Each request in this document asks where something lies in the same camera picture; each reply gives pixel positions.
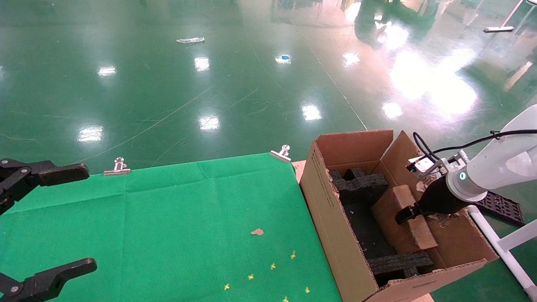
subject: green epoxy floor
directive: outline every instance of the green epoxy floor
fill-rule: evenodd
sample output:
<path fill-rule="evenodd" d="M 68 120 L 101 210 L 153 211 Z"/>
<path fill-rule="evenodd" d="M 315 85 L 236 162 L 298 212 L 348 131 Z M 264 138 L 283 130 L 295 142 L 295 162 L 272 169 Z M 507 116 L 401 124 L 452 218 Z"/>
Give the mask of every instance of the green epoxy floor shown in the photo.
<path fill-rule="evenodd" d="M 459 145 L 537 103 L 537 12 L 482 32 L 516 2 L 2 0 L 0 154 L 98 174 L 117 156 L 140 169 L 285 143 L 302 160 L 319 134 L 364 129 Z M 537 218 L 534 182 L 498 193 Z M 514 250 L 535 280 L 536 250 Z M 500 260 L 433 296 L 527 300 Z"/>

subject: black cable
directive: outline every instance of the black cable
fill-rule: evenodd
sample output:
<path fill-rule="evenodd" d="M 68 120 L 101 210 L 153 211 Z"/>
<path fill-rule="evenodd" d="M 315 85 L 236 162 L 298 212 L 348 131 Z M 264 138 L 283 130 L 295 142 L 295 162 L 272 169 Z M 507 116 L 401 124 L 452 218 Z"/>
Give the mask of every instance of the black cable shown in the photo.
<path fill-rule="evenodd" d="M 486 137 L 483 137 L 483 138 L 480 138 L 480 139 L 477 139 L 475 141 L 471 141 L 465 145 L 462 145 L 462 146 L 454 146 L 454 147 L 446 147 L 446 148 L 442 148 L 442 149 L 438 149 L 438 150 L 435 150 L 435 151 L 432 151 L 429 149 L 429 147 L 426 145 L 425 141 L 421 138 L 421 136 L 419 136 L 419 134 L 417 134 L 416 132 L 414 132 L 415 135 L 413 134 L 414 136 L 414 140 L 416 141 L 416 144 L 418 145 L 418 148 L 425 154 L 424 156 L 420 157 L 417 161 L 415 161 L 414 163 L 410 164 L 409 166 L 410 167 L 413 167 L 417 162 L 419 162 L 420 160 L 424 159 L 424 158 L 429 158 L 431 161 L 434 162 L 434 160 L 431 159 L 432 156 L 434 156 L 436 159 L 440 159 L 436 156 L 436 153 L 440 153 L 440 152 L 444 152 L 444 151 L 449 151 L 449 150 L 456 150 L 456 149 L 464 149 L 464 148 L 468 148 L 470 146 L 473 146 L 477 143 L 480 143 L 480 142 L 484 142 L 484 141 L 488 141 L 488 140 L 491 140 L 491 139 L 499 139 L 501 138 L 502 136 L 507 136 L 507 135 L 516 135 L 516 134 L 537 134 L 537 129 L 523 129 L 523 130 L 512 130 L 512 131 L 505 131 L 505 132 L 498 132 L 498 131 L 491 131 L 490 133 L 492 133 L 492 135 L 489 135 L 489 136 L 486 136 Z M 417 142 L 416 140 L 416 137 L 418 137 L 420 139 L 420 141 L 422 141 L 423 145 L 426 147 L 427 151 L 429 152 L 425 152 L 425 150 L 421 147 L 421 145 Z"/>
<path fill-rule="evenodd" d="M 416 142 L 416 145 L 423 152 L 423 154 L 425 154 L 425 156 L 427 156 L 432 162 L 435 162 L 433 158 L 435 158 L 436 160 L 440 160 L 440 158 L 436 156 L 433 151 L 431 151 L 431 148 L 429 148 L 427 143 L 423 140 L 423 138 L 417 132 L 413 132 L 412 136 L 414 136 L 414 141 Z M 425 147 L 427 151 L 423 149 L 419 141 L 421 141 L 421 143 L 423 144 L 423 146 Z"/>

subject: metal binder clip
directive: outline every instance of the metal binder clip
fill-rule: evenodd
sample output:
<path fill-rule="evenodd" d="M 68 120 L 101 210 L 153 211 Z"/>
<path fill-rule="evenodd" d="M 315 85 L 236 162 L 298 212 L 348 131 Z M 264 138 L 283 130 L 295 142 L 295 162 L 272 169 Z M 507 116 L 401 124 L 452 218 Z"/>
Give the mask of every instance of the metal binder clip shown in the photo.
<path fill-rule="evenodd" d="M 290 162 L 291 159 L 288 157 L 289 156 L 289 149 L 291 149 L 291 147 L 289 147 L 289 145 L 283 145 L 283 146 L 281 146 L 281 151 L 280 152 L 270 151 L 270 155 L 276 157 L 279 160 L 283 160 L 284 162 Z"/>
<path fill-rule="evenodd" d="M 127 165 L 123 162 L 125 159 L 123 157 L 118 157 L 115 159 L 114 169 L 110 171 L 104 171 L 104 175 L 123 175 L 129 174 L 130 169 L 127 169 Z"/>

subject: torn cardboard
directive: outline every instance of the torn cardboard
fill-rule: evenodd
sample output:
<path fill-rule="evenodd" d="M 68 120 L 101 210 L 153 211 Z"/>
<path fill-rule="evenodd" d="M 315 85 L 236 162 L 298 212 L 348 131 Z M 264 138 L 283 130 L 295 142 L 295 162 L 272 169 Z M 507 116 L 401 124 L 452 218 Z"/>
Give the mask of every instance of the torn cardboard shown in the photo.
<path fill-rule="evenodd" d="M 419 200 L 422 192 L 416 187 L 418 179 L 405 168 L 407 160 L 419 156 L 419 151 L 404 132 L 393 143 L 392 138 L 393 130 L 321 135 L 311 145 L 300 180 L 343 302 L 412 301 L 498 258 L 463 210 L 442 227 L 437 220 L 426 219 L 438 244 L 427 251 L 435 263 L 434 272 L 378 287 L 330 183 L 327 168 L 382 173 L 391 188 L 406 184 L 414 199 Z"/>

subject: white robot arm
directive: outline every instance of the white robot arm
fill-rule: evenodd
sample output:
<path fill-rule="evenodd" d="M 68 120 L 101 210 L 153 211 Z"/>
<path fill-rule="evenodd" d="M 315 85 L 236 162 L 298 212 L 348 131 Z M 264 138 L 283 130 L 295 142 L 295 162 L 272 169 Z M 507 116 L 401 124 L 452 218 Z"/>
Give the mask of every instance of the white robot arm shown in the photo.
<path fill-rule="evenodd" d="M 524 110 L 502 131 L 461 147 L 488 139 L 492 141 L 472 160 L 462 149 L 450 159 L 438 159 L 435 153 L 459 147 L 429 152 L 424 144 L 427 155 L 410 159 L 407 168 L 418 178 L 437 174 L 439 179 L 414 206 L 399 211 L 397 223 L 427 213 L 453 214 L 485 198 L 488 190 L 537 179 L 537 105 Z"/>

